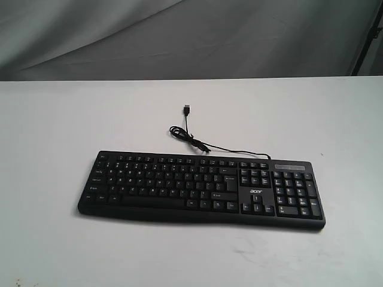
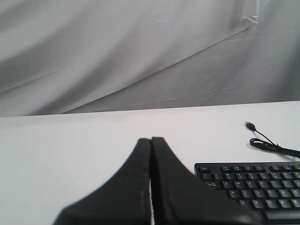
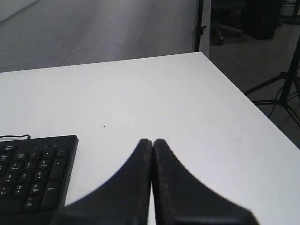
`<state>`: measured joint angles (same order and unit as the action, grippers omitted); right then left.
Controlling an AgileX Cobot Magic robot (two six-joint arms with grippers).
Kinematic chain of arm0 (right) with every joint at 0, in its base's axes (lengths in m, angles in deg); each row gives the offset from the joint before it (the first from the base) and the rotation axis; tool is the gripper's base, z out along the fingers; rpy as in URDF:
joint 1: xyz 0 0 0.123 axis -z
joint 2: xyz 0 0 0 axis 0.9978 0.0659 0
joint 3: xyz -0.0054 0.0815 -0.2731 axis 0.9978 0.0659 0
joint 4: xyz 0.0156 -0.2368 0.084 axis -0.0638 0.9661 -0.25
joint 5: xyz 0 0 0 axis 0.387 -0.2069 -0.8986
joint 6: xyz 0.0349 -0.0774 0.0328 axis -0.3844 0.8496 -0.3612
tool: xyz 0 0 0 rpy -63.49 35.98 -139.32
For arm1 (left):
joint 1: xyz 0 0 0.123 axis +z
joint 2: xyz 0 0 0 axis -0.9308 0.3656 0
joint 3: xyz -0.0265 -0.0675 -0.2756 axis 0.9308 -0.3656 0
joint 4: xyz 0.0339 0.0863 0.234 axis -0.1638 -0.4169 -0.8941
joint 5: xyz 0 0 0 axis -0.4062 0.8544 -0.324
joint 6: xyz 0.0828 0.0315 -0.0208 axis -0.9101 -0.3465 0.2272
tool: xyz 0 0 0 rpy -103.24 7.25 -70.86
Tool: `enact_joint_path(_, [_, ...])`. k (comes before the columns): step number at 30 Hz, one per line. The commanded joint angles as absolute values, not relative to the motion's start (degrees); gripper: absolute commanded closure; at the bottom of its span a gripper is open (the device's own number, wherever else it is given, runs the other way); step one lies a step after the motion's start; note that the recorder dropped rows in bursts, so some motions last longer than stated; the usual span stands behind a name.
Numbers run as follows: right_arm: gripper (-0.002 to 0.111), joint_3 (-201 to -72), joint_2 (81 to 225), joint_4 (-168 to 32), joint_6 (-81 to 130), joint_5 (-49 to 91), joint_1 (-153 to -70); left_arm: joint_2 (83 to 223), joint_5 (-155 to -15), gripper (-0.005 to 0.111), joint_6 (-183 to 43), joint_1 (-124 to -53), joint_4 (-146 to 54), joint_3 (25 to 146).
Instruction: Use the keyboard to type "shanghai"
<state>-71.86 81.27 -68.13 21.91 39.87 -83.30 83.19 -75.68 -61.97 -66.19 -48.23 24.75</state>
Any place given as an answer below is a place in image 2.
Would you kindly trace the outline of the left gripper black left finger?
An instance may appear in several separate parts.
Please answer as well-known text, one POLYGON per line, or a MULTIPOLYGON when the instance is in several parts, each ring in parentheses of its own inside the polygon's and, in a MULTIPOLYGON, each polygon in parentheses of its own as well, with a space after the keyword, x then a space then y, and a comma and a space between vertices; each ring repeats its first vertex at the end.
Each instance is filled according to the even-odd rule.
POLYGON ((149 225, 149 139, 137 141, 122 167, 100 188, 65 207, 56 225, 149 225))

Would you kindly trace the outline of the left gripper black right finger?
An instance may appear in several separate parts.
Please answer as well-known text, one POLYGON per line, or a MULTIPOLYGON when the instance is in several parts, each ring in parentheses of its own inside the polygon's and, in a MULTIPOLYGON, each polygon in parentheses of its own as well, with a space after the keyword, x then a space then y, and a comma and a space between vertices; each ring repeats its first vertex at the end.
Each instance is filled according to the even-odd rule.
POLYGON ((255 225, 249 208, 193 175, 162 137, 151 140, 151 190, 157 225, 255 225))

